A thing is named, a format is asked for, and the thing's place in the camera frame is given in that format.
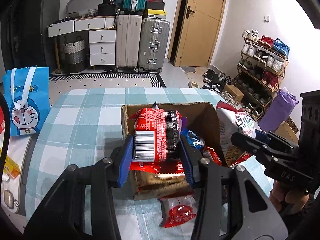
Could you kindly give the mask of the right hand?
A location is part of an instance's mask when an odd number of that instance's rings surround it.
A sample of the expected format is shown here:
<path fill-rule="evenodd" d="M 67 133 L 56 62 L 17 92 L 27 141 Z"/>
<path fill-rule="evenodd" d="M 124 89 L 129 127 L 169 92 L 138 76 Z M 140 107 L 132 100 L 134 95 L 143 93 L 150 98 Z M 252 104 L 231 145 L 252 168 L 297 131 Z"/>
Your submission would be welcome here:
<path fill-rule="evenodd" d="M 303 209 L 309 199 L 309 194 L 298 190 L 291 190 L 285 184 L 273 181 L 273 188 L 270 191 L 269 200 L 274 205 L 278 212 L 283 208 L 283 203 L 292 205 L 287 214 L 295 214 Z"/>

